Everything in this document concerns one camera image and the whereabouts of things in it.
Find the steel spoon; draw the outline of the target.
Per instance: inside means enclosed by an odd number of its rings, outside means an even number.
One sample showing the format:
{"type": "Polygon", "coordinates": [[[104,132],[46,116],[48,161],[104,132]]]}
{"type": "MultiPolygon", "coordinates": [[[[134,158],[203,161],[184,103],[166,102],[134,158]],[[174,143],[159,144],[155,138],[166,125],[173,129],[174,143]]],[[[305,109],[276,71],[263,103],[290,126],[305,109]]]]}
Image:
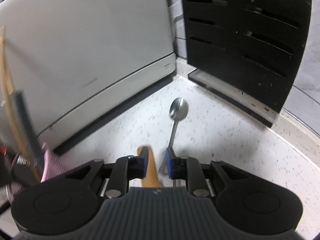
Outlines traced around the steel spoon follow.
{"type": "MultiPolygon", "coordinates": [[[[169,144],[168,144],[167,148],[173,147],[178,123],[187,117],[188,111],[189,111],[189,106],[188,106],[187,101],[184,98],[178,97],[172,102],[170,109],[169,109],[169,117],[174,122],[174,124],[172,126],[170,140],[169,140],[169,144]]],[[[168,175],[166,151],[167,150],[164,151],[164,159],[163,159],[163,162],[158,170],[159,173],[161,173],[163,175],[168,175]]],[[[173,185],[173,187],[176,187],[178,185],[178,181],[173,180],[172,185],[173,185]]]]}

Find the black slotted knife block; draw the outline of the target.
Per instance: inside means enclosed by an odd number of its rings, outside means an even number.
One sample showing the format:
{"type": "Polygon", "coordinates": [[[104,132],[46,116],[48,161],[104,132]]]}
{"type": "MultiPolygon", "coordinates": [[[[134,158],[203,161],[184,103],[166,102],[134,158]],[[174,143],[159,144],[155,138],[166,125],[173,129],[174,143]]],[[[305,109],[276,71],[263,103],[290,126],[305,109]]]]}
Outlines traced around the black slotted knife block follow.
{"type": "Polygon", "coordinates": [[[182,0],[188,63],[240,90],[222,97],[272,126],[296,78],[312,0],[182,0]]]}

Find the steel wire whisk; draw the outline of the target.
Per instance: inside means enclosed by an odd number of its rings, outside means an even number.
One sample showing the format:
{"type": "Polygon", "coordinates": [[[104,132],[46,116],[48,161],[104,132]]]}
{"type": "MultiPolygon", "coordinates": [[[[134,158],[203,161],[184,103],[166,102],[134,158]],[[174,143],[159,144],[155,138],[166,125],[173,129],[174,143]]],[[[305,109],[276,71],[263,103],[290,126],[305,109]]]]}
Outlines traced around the steel wire whisk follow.
{"type": "Polygon", "coordinates": [[[30,168],[30,162],[24,156],[22,156],[20,153],[11,153],[11,154],[8,154],[8,156],[11,159],[11,164],[10,164],[10,172],[11,173],[13,172],[15,166],[17,166],[17,165],[22,165],[27,168],[30,168]]]}

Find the grey knife steriliser box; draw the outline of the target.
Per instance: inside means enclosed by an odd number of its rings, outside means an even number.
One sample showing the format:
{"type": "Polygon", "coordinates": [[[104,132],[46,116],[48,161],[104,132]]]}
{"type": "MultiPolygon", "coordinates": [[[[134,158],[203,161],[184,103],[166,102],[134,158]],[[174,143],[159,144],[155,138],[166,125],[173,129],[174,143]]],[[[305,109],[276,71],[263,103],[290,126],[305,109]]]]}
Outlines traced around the grey knife steriliser box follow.
{"type": "Polygon", "coordinates": [[[175,70],[167,0],[5,0],[5,59],[56,148],[175,70]]]}

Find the wooden spatula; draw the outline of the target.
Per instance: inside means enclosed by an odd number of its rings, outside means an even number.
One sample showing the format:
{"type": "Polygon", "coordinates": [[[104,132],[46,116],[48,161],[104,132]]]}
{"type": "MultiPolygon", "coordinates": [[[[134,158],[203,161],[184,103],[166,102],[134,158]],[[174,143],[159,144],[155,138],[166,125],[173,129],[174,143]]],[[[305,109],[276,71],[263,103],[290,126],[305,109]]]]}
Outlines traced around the wooden spatula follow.
{"type": "Polygon", "coordinates": [[[148,148],[149,158],[146,177],[141,180],[142,187],[162,187],[162,184],[158,179],[153,150],[148,145],[146,145],[146,147],[148,148]]]}

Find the pink mesh utensil cup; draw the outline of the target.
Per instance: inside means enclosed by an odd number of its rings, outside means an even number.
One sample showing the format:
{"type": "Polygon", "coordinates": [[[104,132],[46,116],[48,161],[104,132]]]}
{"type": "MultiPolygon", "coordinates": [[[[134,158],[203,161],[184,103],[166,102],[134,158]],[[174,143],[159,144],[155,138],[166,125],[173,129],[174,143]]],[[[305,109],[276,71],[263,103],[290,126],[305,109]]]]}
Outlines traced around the pink mesh utensil cup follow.
{"type": "MultiPolygon", "coordinates": [[[[52,179],[69,170],[61,162],[60,157],[53,153],[46,143],[42,145],[42,150],[44,152],[44,172],[41,178],[41,182],[52,179]]],[[[14,201],[14,198],[22,191],[38,184],[38,182],[35,181],[33,175],[30,173],[29,168],[25,166],[15,166],[12,175],[17,180],[6,186],[7,198],[10,204],[14,201]]]]}

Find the grey vegetable peeler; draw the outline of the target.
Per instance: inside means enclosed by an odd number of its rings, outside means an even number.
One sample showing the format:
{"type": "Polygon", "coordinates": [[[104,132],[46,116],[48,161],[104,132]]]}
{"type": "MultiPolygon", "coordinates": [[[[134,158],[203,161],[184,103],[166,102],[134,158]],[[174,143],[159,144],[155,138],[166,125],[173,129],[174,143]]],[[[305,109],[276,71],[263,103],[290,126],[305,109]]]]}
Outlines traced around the grey vegetable peeler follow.
{"type": "Polygon", "coordinates": [[[24,100],[23,91],[14,91],[10,96],[10,102],[13,104],[14,117],[16,118],[24,145],[26,146],[29,162],[41,178],[44,172],[43,150],[41,149],[34,132],[33,124],[31,123],[24,100]]]}

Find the long curved wooden spoon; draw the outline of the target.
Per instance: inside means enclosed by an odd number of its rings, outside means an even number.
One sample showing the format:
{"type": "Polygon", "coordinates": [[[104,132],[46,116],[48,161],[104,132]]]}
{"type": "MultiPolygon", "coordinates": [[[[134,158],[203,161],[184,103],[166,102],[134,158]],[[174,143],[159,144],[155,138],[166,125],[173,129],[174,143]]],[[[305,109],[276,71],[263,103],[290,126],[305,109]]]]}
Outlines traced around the long curved wooden spoon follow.
{"type": "Polygon", "coordinates": [[[22,132],[18,126],[17,118],[14,113],[14,105],[12,104],[11,101],[11,96],[13,96],[15,92],[15,87],[14,83],[11,77],[11,73],[9,70],[9,67],[6,64],[5,60],[5,26],[1,27],[1,93],[2,93],[2,98],[5,101],[5,110],[7,113],[7,117],[9,120],[9,125],[11,128],[11,131],[14,135],[15,141],[18,145],[18,148],[20,152],[22,153],[23,157],[29,161],[31,165],[31,171],[36,179],[37,182],[40,182],[41,176],[37,172],[37,169],[34,167],[34,162],[31,159],[31,155],[28,152],[27,149],[27,142],[23,138],[22,132]]]}

